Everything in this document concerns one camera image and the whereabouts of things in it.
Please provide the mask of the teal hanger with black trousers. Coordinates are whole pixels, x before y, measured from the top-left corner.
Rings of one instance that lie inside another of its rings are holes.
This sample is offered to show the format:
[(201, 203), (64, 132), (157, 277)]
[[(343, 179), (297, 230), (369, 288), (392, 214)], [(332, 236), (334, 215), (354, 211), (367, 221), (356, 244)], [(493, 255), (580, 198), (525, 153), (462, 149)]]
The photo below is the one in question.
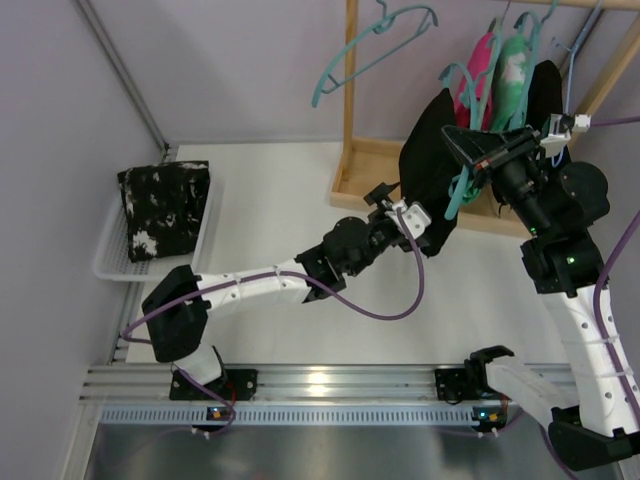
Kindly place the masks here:
[[(472, 129), (479, 130), (482, 126), (484, 108), (486, 107), (486, 102), (477, 98), (477, 84), (482, 78), (482, 74), (479, 75), (477, 80), (474, 80), (467, 67), (462, 63), (450, 63), (439, 76), (439, 80), (445, 88), (449, 88), (451, 86), (455, 70), (459, 70), (463, 79), (466, 81), (460, 102), (470, 111), (470, 127)], [(453, 193), (450, 195), (449, 204), (444, 213), (444, 218), (446, 220), (453, 220), (457, 215), (459, 208), (463, 203), (463, 196), (467, 191), (469, 178), (470, 169), (463, 165), (461, 167), (460, 174), (457, 177), (455, 187), (453, 188)]]

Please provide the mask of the black trousers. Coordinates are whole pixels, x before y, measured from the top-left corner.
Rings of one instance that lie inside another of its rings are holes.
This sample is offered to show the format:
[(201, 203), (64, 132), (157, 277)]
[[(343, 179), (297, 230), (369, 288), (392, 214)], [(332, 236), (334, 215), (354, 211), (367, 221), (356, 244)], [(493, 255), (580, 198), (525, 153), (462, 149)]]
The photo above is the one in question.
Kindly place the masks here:
[(449, 186), (461, 167), (449, 151), (441, 129), (455, 125), (454, 103), (450, 90), (444, 88), (427, 105), (399, 157), (401, 195), (406, 202), (418, 202), (431, 217), (431, 224), (418, 245), (427, 257), (438, 255), (457, 226), (455, 218), (447, 220)]
[[(529, 89), (524, 127), (532, 127), (541, 132), (549, 117), (552, 114), (559, 114), (561, 110), (561, 75), (555, 64), (547, 60), (535, 67)], [(554, 169), (551, 167), (551, 158), (546, 158), (543, 150), (538, 160), (538, 165), (541, 167), (542, 178), (539, 184), (538, 194), (534, 198), (525, 200), (503, 200), (496, 190), (496, 187), (492, 185), (494, 195), (499, 198), (501, 202), (508, 203), (527, 228), (540, 228), (547, 223), (545, 205), (551, 197), (551, 187), (558, 183), (559, 176), (565, 172), (565, 167), (571, 163), (570, 153), (568, 149), (565, 148), (561, 165)]]

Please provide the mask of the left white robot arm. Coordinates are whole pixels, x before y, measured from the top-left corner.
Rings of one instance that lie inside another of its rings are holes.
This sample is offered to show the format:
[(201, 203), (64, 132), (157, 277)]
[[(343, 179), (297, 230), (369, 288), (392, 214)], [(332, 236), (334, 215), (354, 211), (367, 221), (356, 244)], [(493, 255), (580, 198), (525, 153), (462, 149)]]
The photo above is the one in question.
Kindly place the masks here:
[(226, 371), (217, 349), (203, 339), (210, 321), (272, 305), (339, 299), (347, 278), (390, 247), (419, 257), (431, 216), (417, 201), (392, 202), (392, 189), (380, 184), (365, 198), (373, 209), (366, 219), (339, 220), (318, 245), (280, 264), (221, 275), (197, 274), (188, 265), (172, 269), (142, 304), (156, 361), (202, 386), (217, 385)]

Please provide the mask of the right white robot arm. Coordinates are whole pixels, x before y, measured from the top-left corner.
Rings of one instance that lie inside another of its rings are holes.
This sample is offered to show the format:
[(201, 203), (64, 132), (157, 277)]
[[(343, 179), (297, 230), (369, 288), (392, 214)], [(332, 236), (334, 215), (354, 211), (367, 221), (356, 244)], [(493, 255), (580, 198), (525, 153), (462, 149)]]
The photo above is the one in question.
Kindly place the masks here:
[(608, 265), (590, 227), (608, 214), (608, 182), (594, 165), (554, 168), (531, 128), (500, 133), (446, 126), (444, 141), (480, 185), (491, 185), (529, 231), (522, 261), (552, 316), (577, 390), (569, 399), (502, 347), (466, 361), (480, 392), (516, 402), (574, 472), (639, 452), (639, 387), (611, 315)]

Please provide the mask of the teal hanger with green trousers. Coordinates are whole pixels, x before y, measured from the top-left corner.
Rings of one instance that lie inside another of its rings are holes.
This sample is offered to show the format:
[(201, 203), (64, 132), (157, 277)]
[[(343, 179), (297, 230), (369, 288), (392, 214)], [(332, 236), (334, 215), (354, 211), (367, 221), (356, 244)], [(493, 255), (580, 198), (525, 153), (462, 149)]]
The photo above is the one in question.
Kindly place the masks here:
[(517, 18), (514, 24), (516, 33), (525, 39), (525, 51), (527, 52), (527, 55), (525, 63), (525, 80), (518, 105), (509, 121), (509, 130), (523, 128), (525, 125), (528, 95), (539, 51), (540, 35), (544, 24), (553, 15), (557, 5), (557, 0), (549, 1), (549, 7), (542, 18), (539, 18), (539, 16), (533, 11), (525, 11)]

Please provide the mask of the black trousers on blue hanger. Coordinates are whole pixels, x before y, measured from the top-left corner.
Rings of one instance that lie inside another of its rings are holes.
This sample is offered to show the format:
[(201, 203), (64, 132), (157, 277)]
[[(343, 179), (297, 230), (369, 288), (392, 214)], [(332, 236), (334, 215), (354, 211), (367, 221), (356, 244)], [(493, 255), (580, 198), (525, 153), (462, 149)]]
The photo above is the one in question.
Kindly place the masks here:
[[(552, 114), (559, 114), (561, 110), (561, 75), (555, 64), (547, 60), (535, 67), (529, 89), (524, 127), (532, 127), (541, 132), (549, 117)], [(540, 228), (547, 223), (545, 205), (551, 197), (551, 187), (558, 183), (559, 176), (565, 172), (565, 167), (571, 163), (570, 153), (568, 149), (565, 148), (561, 165), (554, 169), (551, 167), (551, 158), (546, 158), (543, 150), (538, 160), (538, 165), (541, 167), (542, 178), (539, 184), (538, 194), (534, 198), (525, 200), (503, 200), (496, 190), (496, 187), (492, 185), (494, 195), (499, 198), (501, 202), (508, 203), (527, 228)]]

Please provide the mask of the pink trousers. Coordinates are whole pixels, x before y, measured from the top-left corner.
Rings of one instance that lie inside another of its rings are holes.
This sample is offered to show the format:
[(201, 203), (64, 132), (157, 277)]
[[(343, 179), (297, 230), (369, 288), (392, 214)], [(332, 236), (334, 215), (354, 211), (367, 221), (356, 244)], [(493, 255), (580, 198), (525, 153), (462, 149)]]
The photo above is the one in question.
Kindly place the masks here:
[[(474, 47), (471, 57), (466, 65), (474, 80), (477, 80), (479, 75), (482, 74), (482, 78), (477, 84), (477, 98), (486, 102), (486, 107), (484, 108), (484, 119), (481, 126), (482, 130), (489, 129), (493, 113), (492, 84), (496, 66), (496, 63), (493, 60), (495, 42), (496, 40), (492, 33), (487, 33), (481, 37)], [(463, 128), (470, 128), (470, 111), (460, 102), (465, 85), (466, 81), (462, 78), (454, 96), (454, 112), (457, 125)]]

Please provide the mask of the green patterned trousers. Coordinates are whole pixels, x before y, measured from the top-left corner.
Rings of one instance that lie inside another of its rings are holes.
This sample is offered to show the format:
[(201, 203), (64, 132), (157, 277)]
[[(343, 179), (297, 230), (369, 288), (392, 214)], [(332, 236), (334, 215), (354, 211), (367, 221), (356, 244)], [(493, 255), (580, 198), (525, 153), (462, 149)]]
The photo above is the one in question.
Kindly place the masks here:
[(518, 105), (525, 80), (526, 55), (525, 39), (520, 35), (514, 35), (502, 44), (493, 79), (493, 113), (487, 131), (509, 130), (509, 121)]

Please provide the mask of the light blue hanger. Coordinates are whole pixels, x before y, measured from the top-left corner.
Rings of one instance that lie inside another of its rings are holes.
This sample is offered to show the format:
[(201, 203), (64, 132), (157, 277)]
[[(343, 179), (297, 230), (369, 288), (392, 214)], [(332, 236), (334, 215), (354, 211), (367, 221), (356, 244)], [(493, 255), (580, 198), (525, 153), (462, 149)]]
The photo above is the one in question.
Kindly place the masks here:
[[(555, 9), (557, 8), (559, 1), (552, 1), (550, 7), (548, 8), (547, 12), (545, 13), (545, 15), (542, 17), (542, 19), (540, 20), (541, 25), (544, 25), (544, 23), (553, 15)], [(602, 0), (597, 1), (595, 7), (591, 10), (591, 13), (589, 14), (589, 16), (587, 17), (586, 21), (584, 22), (583, 26), (581, 27), (580, 32), (578, 33), (576, 39), (574, 40), (573, 44), (571, 46), (566, 46), (560, 42), (555, 41), (555, 37), (552, 37), (551, 40), (551, 45), (553, 45), (554, 47), (558, 47), (560, 46), (561, 48), (563, 48), (565, 51), (568, 52), (568, 62), (569, 62), (569, 66), (568, 66), (568, 71), (566, 73), (566, 76), (564, 77), (565, 80), (565, 97), (564, 97), (564, 104), (563, 104), (563, 110), (562, 110), (562, 114), (563, 115), (568, 115), (570, 113), (570, 105), (571, 105), (571, 90), (572, 90), (572, 82), (573, 82), (573, 72), (574, 72), (574, 65), (575, 65), (575, 59), (578, 55), (578, 53), (581, 50), (582, 44), (584, 43), (584, 41), (586, 40), (587, 34), (589, 34), (591, 32), (591, 30), (593, 29), (596, 20), (598, 20), (599, 15), (601, 13), (601, 10), (603, 8), (603, 2)], [(565, 147), (561, 147), (560, 153), (558, 155), (556, 155), (555, 157), (551, 157), (551, 167), (552, 168), (558, 168), (561, 163), (562, 160), (564, 158), (564, 152), (565, 152)]]

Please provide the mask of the empty teal hanger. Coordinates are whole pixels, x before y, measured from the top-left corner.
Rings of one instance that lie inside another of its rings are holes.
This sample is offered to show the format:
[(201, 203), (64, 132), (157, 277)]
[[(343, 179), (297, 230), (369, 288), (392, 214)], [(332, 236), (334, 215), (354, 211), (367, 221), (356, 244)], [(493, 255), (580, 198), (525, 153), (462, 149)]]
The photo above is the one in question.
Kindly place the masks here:
[(311, 95), (311, 106), (351, 85), (401, 49), (436, 30), (440, 15), (429, 1), (378, 1), (379, 17), (354, 27), (345, 21), (345, 45), (328, 61)]

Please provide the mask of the wooden clothes rack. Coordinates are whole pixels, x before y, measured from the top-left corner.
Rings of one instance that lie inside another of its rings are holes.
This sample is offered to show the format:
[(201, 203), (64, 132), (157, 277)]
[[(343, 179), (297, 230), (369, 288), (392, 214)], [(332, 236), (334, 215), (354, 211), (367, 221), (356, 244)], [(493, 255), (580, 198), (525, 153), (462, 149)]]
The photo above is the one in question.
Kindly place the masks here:
[[(354, 40), (358, 3), (347, 0), (345, 5), (347, 52), (338, 55), (338, 61), (345, 64), (345, 75), (348, 78), (344, 92), (344, 138), (329, 202), (337, 208), (368, 211), (370, 207), (365, 203), (364, 196), (382, 182), (394, 183), (399, 180), (398, 158), (403, 144), (392, 140), (357, 137), (353, 133), (356, 69)], [(596, 113), (638, 52), (639, 20), (635, 19), (578, 106), (580, 114), (592, 116)], [(461, 209), (458, 226), (519, 238), (529, 236), (515, 214), (498, 212), (498, 203), (488, 191), (483, 192), (474, 203)]]

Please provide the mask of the black white patterned garment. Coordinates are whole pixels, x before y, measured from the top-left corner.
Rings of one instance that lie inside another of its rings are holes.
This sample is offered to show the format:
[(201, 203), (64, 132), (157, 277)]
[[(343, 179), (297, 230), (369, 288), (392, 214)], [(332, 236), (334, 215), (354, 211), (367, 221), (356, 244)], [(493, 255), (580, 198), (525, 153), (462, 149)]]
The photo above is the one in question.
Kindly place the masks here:
[(207, 161), (133, 167), (117, 179), (131, 262), (195, 251), (211, 184)]

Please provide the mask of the white plastic basket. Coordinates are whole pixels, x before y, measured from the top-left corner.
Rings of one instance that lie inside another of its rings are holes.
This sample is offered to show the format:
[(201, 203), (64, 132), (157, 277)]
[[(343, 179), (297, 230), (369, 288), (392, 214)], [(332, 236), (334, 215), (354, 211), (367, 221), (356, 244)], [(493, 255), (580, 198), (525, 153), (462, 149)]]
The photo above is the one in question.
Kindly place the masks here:
[(159, 282), (173, 268), (186, 264), (194, 272), (203, 273), (211, 257), (223, 195), (224, 181), (212, 173), (204, 217), (192, 253), (133, 263), (128, 257), (125, 210), (117, 193), (98, 242), (92, 265), (94, 275), (115, 282)]

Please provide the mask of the aluminium mounting rail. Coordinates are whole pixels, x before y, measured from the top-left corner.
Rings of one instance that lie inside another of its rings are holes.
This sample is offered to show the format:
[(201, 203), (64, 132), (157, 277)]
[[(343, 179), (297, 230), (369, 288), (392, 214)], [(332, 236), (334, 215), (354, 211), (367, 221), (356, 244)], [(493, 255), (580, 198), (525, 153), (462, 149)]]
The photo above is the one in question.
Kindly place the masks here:
[[(228, 368), (228, 390), (258, 403), (431, 402), (462, 383), (462, 373), (438, 378), (444, 365), (236, 365)], [(86, 402), (167, 401), (181, 386), (169, 366), (116, 363), (88, 370), (80, 390)]]

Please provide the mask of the aluminium corner post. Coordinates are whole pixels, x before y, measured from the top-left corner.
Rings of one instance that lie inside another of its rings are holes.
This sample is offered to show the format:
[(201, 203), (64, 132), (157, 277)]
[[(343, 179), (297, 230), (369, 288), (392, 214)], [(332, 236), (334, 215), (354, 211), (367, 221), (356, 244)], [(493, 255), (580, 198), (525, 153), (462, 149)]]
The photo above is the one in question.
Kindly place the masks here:
[(89, 0), (71, 0), (70, 3), (97, 43), (99, 50), (113, 71), (122, 92), (133, 107), (154, 145), (158, 148), (161, 159), (164, 160), (169, 151), (170, 144), (162, 133), (142, 91), (126, 65), (99, 12), (93, 2)]

